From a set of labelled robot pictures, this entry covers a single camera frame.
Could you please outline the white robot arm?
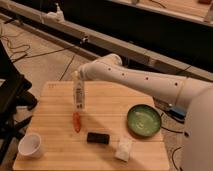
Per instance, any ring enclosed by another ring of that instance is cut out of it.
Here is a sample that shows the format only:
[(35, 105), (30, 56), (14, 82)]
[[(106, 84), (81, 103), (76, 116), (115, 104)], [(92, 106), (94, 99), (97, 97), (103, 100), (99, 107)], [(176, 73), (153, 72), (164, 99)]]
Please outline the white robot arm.
[(108, 54), (77, 69), (81, 80), (122, 84), (186, 111), (181, 171), (213, 171), (213, 83), (124, 68)]

